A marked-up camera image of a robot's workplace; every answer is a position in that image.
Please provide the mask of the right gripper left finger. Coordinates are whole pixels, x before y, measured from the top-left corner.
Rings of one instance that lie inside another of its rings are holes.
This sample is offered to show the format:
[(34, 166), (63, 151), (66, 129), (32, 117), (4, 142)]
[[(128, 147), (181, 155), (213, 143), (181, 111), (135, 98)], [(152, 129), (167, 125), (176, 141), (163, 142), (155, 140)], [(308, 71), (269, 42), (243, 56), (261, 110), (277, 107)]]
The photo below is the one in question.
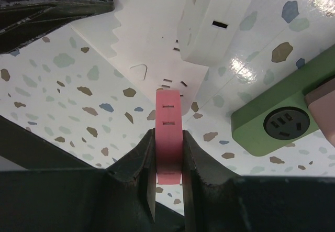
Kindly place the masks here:
[(151, 231), (154, 131), (106, 169), (1, 118), (1, 231)]

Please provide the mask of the beige pink plug adapter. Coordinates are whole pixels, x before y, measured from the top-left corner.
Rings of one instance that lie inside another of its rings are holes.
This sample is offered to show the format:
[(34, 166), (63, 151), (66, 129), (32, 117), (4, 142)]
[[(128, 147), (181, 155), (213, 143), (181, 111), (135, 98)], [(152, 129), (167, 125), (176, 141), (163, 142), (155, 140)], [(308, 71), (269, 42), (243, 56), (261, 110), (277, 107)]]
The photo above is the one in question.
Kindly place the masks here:
[(334, 79), (322, 83), (309, 92), (304, 100), (317, 126), (334, 146)]

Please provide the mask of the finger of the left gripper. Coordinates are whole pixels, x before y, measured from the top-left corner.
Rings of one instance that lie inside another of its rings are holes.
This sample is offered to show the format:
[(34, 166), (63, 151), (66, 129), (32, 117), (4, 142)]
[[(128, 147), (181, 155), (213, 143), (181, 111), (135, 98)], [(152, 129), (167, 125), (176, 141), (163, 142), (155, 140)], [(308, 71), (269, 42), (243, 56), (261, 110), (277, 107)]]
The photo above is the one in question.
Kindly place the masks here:
[(75, 20), (114, 10), (114, 0), (1, 0), (1, 53), (17, 51)]

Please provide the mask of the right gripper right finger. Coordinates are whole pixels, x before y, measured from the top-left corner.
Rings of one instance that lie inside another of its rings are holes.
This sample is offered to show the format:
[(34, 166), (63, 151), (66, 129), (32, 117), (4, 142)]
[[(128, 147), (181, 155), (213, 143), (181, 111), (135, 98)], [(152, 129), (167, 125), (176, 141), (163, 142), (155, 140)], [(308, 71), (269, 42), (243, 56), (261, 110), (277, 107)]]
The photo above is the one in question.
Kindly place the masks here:
[(240, 176), (183, 131), (186, 231), (334, 231), (334, 178)]

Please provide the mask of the white plug adapter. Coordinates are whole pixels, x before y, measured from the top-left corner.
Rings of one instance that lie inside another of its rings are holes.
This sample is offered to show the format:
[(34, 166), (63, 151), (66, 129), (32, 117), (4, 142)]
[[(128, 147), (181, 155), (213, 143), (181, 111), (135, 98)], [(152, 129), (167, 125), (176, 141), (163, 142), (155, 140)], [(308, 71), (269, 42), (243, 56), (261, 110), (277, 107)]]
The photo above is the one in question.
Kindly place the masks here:
[(177, 27), (182, 60), (218, 64), (230, 46), (252, 0), (186, 0)]

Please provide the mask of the green power strip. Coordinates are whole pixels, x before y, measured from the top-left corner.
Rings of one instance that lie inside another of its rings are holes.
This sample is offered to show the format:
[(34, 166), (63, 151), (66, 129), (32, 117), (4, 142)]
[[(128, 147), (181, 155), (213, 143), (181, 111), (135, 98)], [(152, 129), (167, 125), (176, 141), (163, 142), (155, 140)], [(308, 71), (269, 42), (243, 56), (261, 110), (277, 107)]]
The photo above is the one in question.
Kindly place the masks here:
[(253, 156), (265, 156), (319, 129), (305, 96), (334, 78), (334, 47), (231, 115), (232, 138)]

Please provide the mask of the white triangular power strip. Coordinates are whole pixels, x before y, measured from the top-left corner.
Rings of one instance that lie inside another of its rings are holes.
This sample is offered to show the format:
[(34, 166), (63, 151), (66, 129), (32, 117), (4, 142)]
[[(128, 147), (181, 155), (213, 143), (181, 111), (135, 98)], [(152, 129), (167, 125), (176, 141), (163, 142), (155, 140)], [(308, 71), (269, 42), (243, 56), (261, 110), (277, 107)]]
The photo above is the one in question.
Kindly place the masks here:
[(114, 11), (72, 28), (151, 101), (159, 89), (178, 90), (185, 115), (199, 109), (196, 94), (207, 73), (181, 58), (177, 26), (185, 1), (114, 0)]

